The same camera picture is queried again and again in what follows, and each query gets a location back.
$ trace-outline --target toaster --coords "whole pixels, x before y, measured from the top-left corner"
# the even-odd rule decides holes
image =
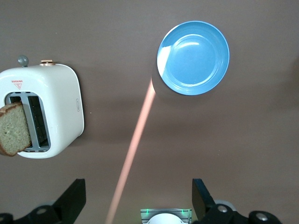
[[[18,154],[43,159],[62,152],[84,130],[80,86],[76,73],[64,64],[42,60],[0,73],[0,107],[21,101],[32,145]]]

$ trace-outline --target laser beam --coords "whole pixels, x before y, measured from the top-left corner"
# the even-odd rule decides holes
[[[125,159],[125,162],[122,166],[121,169],[121,175],[119,177],[119,180],[117,182],[116,185],[116,189],[109,207],[109,211],[106,217],[106,221],[105,224],[112,224],[113,220],[114,220],[114,216],[118,207],[118,204],[120,202],[121,199],[121,195],[123,192],[123,189],[125,187],[135,154],[136,154],[136,150],[138,148],[139,142],[140,142],[140,138],[142,136],[145,124],[146,124],[146,120],[149,116],[150,113],[150,109],[151,106],[153,104],[154,98],[155,98],[156,92],[154,90],[153,87],[153,83],[152,80],[150,80],[149,83],[149,87],[140,111],[140,115],[131,139],[131,143],[129,145],[129,149],[127,152],[127,156]]]

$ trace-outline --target plate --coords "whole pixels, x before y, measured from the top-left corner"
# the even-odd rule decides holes
[[[162,80],[183,95],[213,89],[224,77],[228,64],[229,48],[224,35],[203,21],[174,27],[162,40],[157,55]]]

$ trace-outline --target bread slice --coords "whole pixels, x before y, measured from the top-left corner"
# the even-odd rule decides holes
[[[0,154],[14,156],[31,145],[28,124],[21,102],[0,109]]]

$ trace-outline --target brown surface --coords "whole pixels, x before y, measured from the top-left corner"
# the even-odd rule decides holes
[[[85,178],[76,223],[104,223],[152,77],[157,95],[114,223],[191,208],[192,178],[243,215],[299,221],[299,1],[1,1],[0,18],[0,70],[20,54],[67,64],[85,111],[85,131],[60,155],[0,157],[1,212],[21,217]],[[195,97],[170,91],[156,65],[164,35],[190,20],[218,27],[231,54],[222,82]]]

